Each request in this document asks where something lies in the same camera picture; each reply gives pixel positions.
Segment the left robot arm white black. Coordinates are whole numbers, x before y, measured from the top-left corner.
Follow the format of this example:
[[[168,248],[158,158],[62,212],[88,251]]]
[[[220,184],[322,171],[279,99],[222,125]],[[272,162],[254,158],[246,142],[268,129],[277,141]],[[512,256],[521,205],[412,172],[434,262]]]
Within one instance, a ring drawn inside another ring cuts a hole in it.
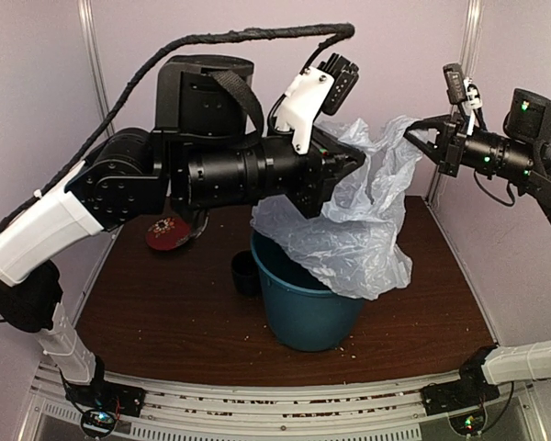
[[[253,64],[242,58],[174,56],[158,74],[152,130],[128,128],[102,140],[0,227],[0,315],[34,334],[95,408],[108,406],[114,390],[68,319],[55,255],[165,206],[199,222],[210,209],[283,195],[303,217],[315,218],[365,161],[314,125],[353,89],[353,62],[334,54],[304,67],[269,114],[252,77]]]

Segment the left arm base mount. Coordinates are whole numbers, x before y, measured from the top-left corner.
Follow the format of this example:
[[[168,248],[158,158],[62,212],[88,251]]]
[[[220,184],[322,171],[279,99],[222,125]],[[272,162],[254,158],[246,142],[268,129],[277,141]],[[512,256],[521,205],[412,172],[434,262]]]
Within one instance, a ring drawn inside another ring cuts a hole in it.
[[[146,391],[105,381],[100,390],[63,382],[65,398],[80,413],[80,428],[90,438],[112,435],[121,416],[139,417]]]

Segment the teal plastic trash bin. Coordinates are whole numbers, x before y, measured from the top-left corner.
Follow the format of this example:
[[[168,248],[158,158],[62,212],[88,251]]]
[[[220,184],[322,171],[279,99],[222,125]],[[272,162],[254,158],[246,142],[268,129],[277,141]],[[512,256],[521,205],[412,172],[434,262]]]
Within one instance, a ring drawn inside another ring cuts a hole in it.
[[[301,352],[321,352],[350,334],[365,306],[363,299],[334,293],[259,232],[252,234],[251,253],[267,324],[279,343]]]

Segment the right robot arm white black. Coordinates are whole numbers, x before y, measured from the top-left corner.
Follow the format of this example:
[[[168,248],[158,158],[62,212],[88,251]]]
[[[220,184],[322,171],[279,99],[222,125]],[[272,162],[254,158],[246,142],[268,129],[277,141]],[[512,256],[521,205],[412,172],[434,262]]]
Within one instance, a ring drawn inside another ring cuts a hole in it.
[[[551,100],[515,89],[502,128],[502,134],[488,131],[480,111],[472,109],[468,116],[417,120],[404,137],[443,175],[455,177],[466,166],[475,175],[504,179],[510,198],[530,195],[551,225]],[[551,379],[551,340],[482,348],[462,366],[460,377],[452,395],[465,406],[488,386]]]

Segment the translucent blue trash bag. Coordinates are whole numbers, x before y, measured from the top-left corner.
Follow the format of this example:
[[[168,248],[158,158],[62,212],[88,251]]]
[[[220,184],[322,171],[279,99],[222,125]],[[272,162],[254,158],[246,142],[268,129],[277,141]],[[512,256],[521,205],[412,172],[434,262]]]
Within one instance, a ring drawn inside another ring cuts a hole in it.
[[[335,186],[320,215],[304,218],[284,196],[252,210],[251,226],[334,293],[376,300],[411,282],[412,261],[399,248],[405,196],[422,153],[404,137],[413,118],[389,120],[376,137],[366,122],[320,128],[365,154],[365,163]]]

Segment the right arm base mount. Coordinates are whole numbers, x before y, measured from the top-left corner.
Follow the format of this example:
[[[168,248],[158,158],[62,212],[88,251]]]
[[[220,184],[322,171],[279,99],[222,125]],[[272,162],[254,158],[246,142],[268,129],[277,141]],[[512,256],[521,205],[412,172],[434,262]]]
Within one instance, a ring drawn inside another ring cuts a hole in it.
[[[488,428],[486,404],[500,397],[497,386],[458,379],[431,383],[421,390],[427,416],[446,415],[451,429],[465,437],[477,436]]]

